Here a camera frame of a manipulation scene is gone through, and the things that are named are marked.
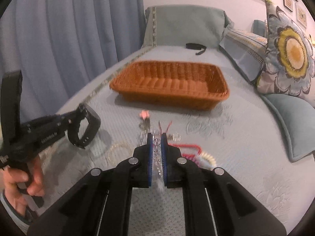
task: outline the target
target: brown rectangular basket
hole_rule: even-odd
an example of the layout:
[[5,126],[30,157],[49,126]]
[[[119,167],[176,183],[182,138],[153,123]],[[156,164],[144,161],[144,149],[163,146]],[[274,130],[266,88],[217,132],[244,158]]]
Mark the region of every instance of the brown rectangular basket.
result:
[[136,61],[110,82],[128,101],[207,110],[230,91],[215,65],[174,61]]

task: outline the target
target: bed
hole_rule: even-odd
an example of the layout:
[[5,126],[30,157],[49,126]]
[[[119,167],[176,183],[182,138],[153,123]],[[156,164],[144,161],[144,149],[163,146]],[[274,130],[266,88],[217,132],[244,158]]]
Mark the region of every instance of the bed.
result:
[[[86,150],[64,138],[42,154],[46,181],[43,213],[78,179],[94,167],[113,168],[107,151],[114,143],[139,145],[139,112],[150,110],[151,125],[181,135],[182,143],[197,143],[255,196],[289,233],[301,220],[315,196],[315,162],[312,155],[291,163],[277,118],[255,88],[218,48],[201,56],[181,46],[145,47],[122,60],[77,93],[61,110],[87,102],[100,116],[100,130]],[[211,112],[129,103],[111,90],[108,77],[135,59],[206,62],[220,67],[230,97]],[[129,235],[185,235],[182,193],[178,189],[135,189]]]

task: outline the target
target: hand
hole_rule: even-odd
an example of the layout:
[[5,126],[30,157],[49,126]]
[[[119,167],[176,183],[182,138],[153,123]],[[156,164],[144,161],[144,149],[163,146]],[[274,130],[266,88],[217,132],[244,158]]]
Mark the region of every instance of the hand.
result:
[[[33,165],[33,177],[34,180],[27,188],[27,192],[32,196],[44,196],[43,186],[43,171],[39,156],[31,161]],[[6,168],[3,171],[4,179],[4,195],[12,205],[12,207],[21,215],[25,216],[25,210],[27,203],[23,195],[19,192],[16,183],[23,183],[28,181],[28,175],[26,172],[13,168]]]

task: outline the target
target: floral pillow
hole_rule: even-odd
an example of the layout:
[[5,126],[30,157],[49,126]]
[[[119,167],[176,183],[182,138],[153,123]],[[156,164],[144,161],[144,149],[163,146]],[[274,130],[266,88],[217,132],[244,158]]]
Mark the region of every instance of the floral pillow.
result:
[[299,97],[315,107],[315,67],[311,43],[278,6],[266,0],[268,47],[259,92]]

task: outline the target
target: silver bolt head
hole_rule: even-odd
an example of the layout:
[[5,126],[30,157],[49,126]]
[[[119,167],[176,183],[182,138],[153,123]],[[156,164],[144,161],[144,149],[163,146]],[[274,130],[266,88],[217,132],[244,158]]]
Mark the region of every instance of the silver bolt head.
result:
[[128,162],[130,164],[137,164],[139,162],[139,160],[136,157],[131,157]]
[[184,157],[180,157],[180,158],[177,159],[177,162],[179,164],[185,164],[187,162],[187,160]]
[[100,169],[94,168],[91,170],[91,175],[92,176],[99,176],[101,173]]
[[215,174],[221,176],[224,174],[224,169],[222,168],[215,168]]

